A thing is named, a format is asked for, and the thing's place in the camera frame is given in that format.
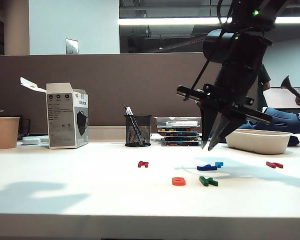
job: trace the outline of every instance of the product packaging box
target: product packaging box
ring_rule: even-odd
[[[46,90],[21,78],[21,85],[46,93],[50,149],[73,149],[88,143],[88,95],[68,82],[47,83]]]

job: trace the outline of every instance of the cubicle partition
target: cubicle partition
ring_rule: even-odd
[[[196,117],[199,108],[192,100],[183,101],[176,89],[192,86],[205,60],[200,52],[0,56],[0,109],[31,119],[31,133],[47,133],[45,96],[21,86],[24,77],[44,89],[46,83],[60,82],[84,89],[90,126],[124,126],[124,105],[134,114]],[[211,63],[197,88],[213,83],[219,69]],[[256,84],[249,96],[256,99]]]

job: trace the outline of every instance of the brown paper cup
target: brown paper cup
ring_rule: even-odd
[[[0,149],[16,148],[20,117],[0,117]]]

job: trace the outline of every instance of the black mesh pencil cup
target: black mesh pencil cup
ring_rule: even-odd
[[[147,147],[151,145],[151,115],[125,116],[125,146]]]

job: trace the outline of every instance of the ceiling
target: ceiling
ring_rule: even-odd
[[[120,0],[120,18],[215,17],[218,0]],[[231,0],[223,0],[226,15]],[[291,0],[281,16],[300,16],[300,0]],[[120,26],[121,53],[201,52],[205,36],[218,26]],[[278,25],[266,34],[274,42],[300,38],[300,25]],[[0,55],[4,54],[4,0],[0,0]]]

